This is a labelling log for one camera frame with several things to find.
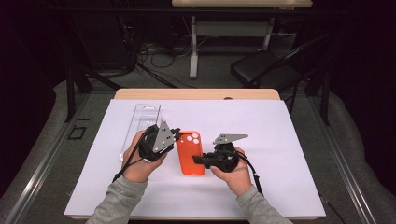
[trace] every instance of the orange phone case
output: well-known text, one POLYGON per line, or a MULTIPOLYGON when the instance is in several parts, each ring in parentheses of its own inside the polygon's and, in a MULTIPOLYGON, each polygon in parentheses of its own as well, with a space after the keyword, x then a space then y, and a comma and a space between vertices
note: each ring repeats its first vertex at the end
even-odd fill
POLYGON ((181 172, 184 175, 204 175, 205 167, 195 164, 192 156, 202 157, 201 135, 196 131, 180 131, 181 137, 176 141, 181 172))

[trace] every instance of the transparent plastic box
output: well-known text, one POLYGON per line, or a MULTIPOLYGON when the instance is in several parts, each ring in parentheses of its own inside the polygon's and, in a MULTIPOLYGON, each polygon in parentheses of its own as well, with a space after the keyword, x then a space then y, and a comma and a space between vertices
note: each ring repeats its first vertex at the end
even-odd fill
POLYGON ((126 135, 122 151, 120 153, 120 161, 123 161, 123 152, 131 145, 134 136, 142 130, 146 130, 149 126, 157 124, 160 127, 163 121, 160 105, 136 105, 132 116, 131 124, 126 135))

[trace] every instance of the metal rail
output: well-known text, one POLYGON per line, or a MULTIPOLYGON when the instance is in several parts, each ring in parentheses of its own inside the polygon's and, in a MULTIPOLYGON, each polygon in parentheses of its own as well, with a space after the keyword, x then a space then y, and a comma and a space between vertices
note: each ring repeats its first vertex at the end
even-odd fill
POLYGON ((73 129, 74 124, 78 118, 78 115, 81 113, 84 105, 87 104, 88 99, 90 98, 89 94, 82 94, 81 98, 77 102, 77 110, 76 114, 68 123, 65 123, 62 129, 60 130, 58 136, 56 137, 55 143, 52 148, 47 152, 44 159, 40 162, 35 173, 30 179, 29 183, 26 185, 21 197, 18 199, 15 206, 12 208, 11 212, 8 215, 6 220, 6 224, 17 224, 22 223, 25 215, 27 214, 31 204, 35 200, 35 196, 40 191, 41 187, 44 184, 53 164, 56 161, 59 153, 61 152, 61 145, 64 139, 67 138, 67 135, 73 129))
POLYGON ((330 126, 327 126, 322 120, 319 112, 319 102, 315 97, 309 97, 308 102, 311 105, 311 108, 314 111, 315 117, 320 125, 320 129, 324 133, 326 140, 328 141, 329 147, 331 149, 332 158, 334 159, 335 164, 340 172, 341 177, 344 180, 346 185, 346 189, 349 192, 350 198, 352 202, 355 204, 356 210, 358 211, 359 216, 361 217, 361 222, 363 224, 375 224, 375 218, 370 210, 369 205, 367 204, 364 195, 359 187, 358 182, 353 176, 347 161, 342 153, 341 148, 338 146, 337 141, 335 140, 334 135, 332 134, 332 130, 330 126))

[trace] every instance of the table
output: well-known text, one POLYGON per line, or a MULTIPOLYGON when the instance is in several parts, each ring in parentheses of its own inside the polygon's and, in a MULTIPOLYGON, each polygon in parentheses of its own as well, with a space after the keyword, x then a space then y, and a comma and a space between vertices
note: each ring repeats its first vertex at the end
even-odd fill
MULTIPOLYGON (((311 0, 173 0, 174 7, 311 7, 311 0)), ((198 35, 214 36, 264 36, 262 50, 268 49, 274 18, 267 21, 197 21, 192 16, 191 23, 191 67, 190 78, 197 78, 198 35)))
MULTIPOLYGON (((129 127, 128 118, 132 117, 129 111, 137 104, 161 104, 162 115, 171 128, 175 125, 182 130, 199 130, 204 152, 213 151, 212 138, 221 130, 248 133, 247 139, 238 140, 238 146, 243 146, 262 176, 267 200, 288 218, 325 216, 289 112, 275 90, 264 89, 119 90, 92 144, 64 212, 67 216, 87 218, 106 196, 106 187, 120 169, 120 148, 129 127), (222 100, 229 97, 233 100, 222 100)), ((225 183, 209 171, 204 176, 183 175, 177 153, 171 151, 161 169, 151 174, 146 193, 131 218, 243 220, 234 198, 225 183)))

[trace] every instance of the gray sleeve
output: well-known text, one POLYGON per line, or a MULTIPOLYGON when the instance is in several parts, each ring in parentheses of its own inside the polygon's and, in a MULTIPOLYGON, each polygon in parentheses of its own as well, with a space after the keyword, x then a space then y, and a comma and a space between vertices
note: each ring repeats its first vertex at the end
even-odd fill
POLYGON ((87 223, 127 223, 147 184, 148 181, 134 183, 121 176, 108 186, 105 199, 95 208, 87 223))
POLYGON ((236 201, 250 224, 291 223, 287 218, 282 217, 276 209, 268 203, 254 185, 236 198, 236 201))

